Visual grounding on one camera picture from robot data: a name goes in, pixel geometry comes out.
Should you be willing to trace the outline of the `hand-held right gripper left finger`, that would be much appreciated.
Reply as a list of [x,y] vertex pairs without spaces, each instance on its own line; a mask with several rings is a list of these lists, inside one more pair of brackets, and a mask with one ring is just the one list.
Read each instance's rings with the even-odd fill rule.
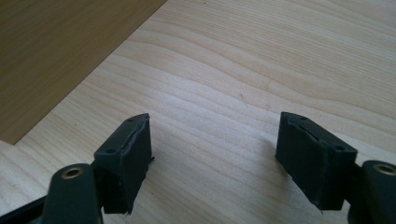
[[131,214],[152,162],[149,114],[125,120],[94,152],[93,170],[106,214]]

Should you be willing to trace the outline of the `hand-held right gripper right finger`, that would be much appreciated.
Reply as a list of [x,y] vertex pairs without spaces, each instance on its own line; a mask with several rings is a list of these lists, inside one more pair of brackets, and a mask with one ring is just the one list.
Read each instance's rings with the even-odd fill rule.
[[357,153],[311,119],[280,114],[276,159],[318,209],[342,208]]

